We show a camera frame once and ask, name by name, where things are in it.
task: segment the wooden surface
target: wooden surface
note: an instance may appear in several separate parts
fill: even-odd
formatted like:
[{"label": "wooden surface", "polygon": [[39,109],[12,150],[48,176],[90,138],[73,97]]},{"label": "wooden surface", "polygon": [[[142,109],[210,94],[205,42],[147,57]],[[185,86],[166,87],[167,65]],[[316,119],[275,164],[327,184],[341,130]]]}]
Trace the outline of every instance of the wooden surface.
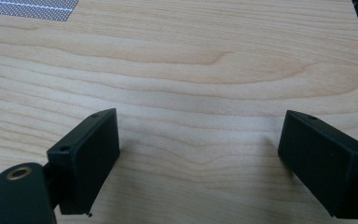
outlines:
[{"label": "wooden surface", "polygon": [[277,155],[287,109],[358,139],[351,0],[80,0],[67,22],[0,15],[0,172],[45,163],[111,107],[122,154],[94,216],[59,223],[358,223],[331,218]]}]

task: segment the gray patterned fabric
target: gray patterned fabric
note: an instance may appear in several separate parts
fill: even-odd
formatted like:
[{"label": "gray patterned fabric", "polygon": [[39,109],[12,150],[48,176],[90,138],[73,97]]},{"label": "gray patterned fabric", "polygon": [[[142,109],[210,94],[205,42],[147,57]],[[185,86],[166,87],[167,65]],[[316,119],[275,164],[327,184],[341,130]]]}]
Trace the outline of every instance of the gray patterned fabric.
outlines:
[{"label": "gray patterned fabric", "polygon": [[66,21],[77,0],[0,0],[0,14]]}]

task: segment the dotted pattern sheet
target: dotted pattern sheet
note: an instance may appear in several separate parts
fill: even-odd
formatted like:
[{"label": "dotted pattern sheet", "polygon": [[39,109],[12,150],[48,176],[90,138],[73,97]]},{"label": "dotted pattern sheet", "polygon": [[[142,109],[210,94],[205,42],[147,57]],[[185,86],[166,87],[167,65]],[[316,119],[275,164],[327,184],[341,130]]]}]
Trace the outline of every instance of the dotted pattern sheet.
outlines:
[{"label": "dotted pattern sheet", "polygon": [[78,0],[0,0],[0,14],[66,21]]}]

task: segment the dark object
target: dark object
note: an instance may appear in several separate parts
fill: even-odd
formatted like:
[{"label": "dark object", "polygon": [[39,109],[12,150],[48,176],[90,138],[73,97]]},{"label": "dark object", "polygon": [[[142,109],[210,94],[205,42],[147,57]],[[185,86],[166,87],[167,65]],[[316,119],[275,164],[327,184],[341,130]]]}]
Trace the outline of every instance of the dark object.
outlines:
[{"label": "dark object", "polygon": [[358,218],[358,141],[287,111],[278,153],[331,216]]},{"label": "dark object", "polygon": [[115,109],[83,120],[48,150],[48,164],[13,166],[0,174],[0,223],[56,223],[88,214],[119,156]]}]

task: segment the round metal ring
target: round metal ring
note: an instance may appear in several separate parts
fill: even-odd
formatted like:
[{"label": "round metal ring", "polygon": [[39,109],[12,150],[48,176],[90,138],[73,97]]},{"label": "round metal ring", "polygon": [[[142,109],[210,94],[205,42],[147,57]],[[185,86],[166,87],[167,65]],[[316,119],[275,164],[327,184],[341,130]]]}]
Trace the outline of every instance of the round metal ring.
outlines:
[{"label": "round metal ring", "polygon": [[31,168],[29,168],[28,166],[22,166],[22,167],[19,167],[17,169],[10,171],[10,173],[7,174],[7,179],[8,180],[21,179],[21,178],[27,176],[28,174],[30,174],[31,172],[32,172]]}]

